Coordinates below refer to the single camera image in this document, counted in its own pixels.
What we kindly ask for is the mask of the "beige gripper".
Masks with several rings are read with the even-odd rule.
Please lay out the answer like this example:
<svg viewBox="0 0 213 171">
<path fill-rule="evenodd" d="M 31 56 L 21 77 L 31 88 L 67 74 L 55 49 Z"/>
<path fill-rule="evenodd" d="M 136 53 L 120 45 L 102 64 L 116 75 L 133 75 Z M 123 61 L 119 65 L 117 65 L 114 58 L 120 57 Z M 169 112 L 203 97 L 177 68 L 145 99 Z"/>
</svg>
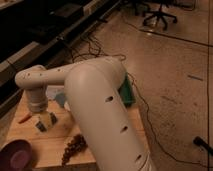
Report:
<svg viewBox="0 0 213 171">
<path fill-rule="evenodd" d="M 46 132 L 45 127 L 51 127 L 52 124 L 57 123 L 57 117 L 54 113 L 50 113 L 48 111 L 44 111 L 38 115 L 38 122 L 36 123 L 36 127 L 41 132 Z"/>
</svg>

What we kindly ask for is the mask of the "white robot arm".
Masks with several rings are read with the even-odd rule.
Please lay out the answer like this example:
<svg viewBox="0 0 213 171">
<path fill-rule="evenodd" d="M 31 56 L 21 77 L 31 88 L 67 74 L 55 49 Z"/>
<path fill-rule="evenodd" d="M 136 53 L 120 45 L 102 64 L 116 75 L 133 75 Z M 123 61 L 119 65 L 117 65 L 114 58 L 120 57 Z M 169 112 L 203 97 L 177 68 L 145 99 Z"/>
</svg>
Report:
<svg viewBox="0 0 213 171">
<path fill-rule="evenodd" d="M 33 113 L 47 109 L 48 85 L 62 85 L 71 113 L 100 171 L 157 171 L 118 93 L 126 77 L 122 62 L 93 58 L 53 69 L 36 65 L 18 72 L 16 84 Z"/>
</svg>

